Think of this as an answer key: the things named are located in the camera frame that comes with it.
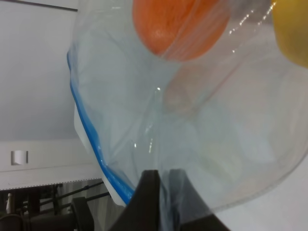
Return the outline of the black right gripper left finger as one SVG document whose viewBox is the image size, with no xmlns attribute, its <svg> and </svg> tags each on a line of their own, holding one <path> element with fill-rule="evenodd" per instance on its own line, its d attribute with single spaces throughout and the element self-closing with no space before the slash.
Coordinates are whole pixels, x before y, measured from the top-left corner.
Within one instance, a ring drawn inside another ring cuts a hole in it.
<svg viewBox="0 0 308 231">
<path fill-rule="evenodd" d="M 159 189 L 158 172 L 144 171 L 130 202 L 109 230 L 159 230 Z"/>
</svg>

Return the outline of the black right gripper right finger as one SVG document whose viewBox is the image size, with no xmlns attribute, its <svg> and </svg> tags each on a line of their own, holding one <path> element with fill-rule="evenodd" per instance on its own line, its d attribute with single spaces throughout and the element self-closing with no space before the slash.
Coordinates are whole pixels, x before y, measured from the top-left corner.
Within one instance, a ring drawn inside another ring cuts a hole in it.
<svg viewBox="0 0 308 231">
<path fill-rule="evenodd" d="M 169 231 L 228 231 L 203 201 L 184 170 L 168 176 Z"/>
</svg>

